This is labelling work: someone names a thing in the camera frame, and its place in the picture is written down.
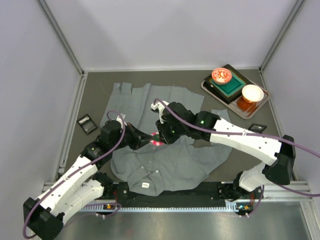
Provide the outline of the grey button-up shirt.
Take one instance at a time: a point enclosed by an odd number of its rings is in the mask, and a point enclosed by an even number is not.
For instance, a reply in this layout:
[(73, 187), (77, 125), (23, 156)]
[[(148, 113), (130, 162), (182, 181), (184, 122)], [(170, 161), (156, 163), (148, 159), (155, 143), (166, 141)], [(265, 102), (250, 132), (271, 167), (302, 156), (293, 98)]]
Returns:
[[(106, 111), (125, 114), (125, 121), (144, 133), (156, 132), (158, 116), (151, 111), (156, 98), (183, 104), (194, 114), (200, 112), (204, 96), (184, 87), (155, 86), (133, 88), (131, 83), (113, 85)], [(155, 146), (148, 143), (139, 150), (129, 147), (113, 153), (112, 173), (128, 184), (131, 192), (156, 197), (163, 191), (191, 190), (223, 164), (232, 149), (213, 143), (195, 148), (194, 140), (182, 136), (174, 144)]]

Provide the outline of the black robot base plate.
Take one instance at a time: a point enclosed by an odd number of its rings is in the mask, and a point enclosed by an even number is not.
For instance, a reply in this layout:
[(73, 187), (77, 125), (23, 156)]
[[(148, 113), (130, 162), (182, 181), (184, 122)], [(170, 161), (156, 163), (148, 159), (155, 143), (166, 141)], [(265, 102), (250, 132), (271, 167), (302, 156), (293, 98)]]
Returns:
[(191, 190), (163, 191), (158, 196), (149, 196), (129, 190), (125, 182), (109, 185), (99, 201), (118, 202), (122, 207), (222, 207), (226, 201), (236, 200), (251, 203), (258, 200), (262, 188), (251, 193), (235, 191), (232, 183), (202, 182)]

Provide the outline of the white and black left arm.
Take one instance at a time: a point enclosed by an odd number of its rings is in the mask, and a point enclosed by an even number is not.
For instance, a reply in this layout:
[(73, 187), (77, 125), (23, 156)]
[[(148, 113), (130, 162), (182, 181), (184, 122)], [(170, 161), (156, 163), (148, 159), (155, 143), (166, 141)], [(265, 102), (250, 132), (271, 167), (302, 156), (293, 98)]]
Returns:
[(111, 180), (98, 171), (112, 158), (113, 151), (125, 147), (138, 150), (154, 138), (121, 119), (108, 120), (50, 189), (24, 202), (23, 237), (30, 238), (30, 229), (43, 240), (53, 240), (73, 215), (108, 191)]

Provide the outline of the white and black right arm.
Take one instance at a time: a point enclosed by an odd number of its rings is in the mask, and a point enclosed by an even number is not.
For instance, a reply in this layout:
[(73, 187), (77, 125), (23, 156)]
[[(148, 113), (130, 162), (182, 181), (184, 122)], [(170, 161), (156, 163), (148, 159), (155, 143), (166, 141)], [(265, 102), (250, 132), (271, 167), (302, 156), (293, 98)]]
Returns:
[(208, 111), (193, 113), (179, 102), (156, 100), (150, 108), (159, 114), (156, 121), (159, 139), (167, 145), (187, 136), (234, 148), (261, 161), (237, 174), (228, 189), (233, 198), (238, 199), (265, 184), (287, 186), (291, 183), (296, 158), (292, 137), (284, 135), (277, 139), (254, 133)]

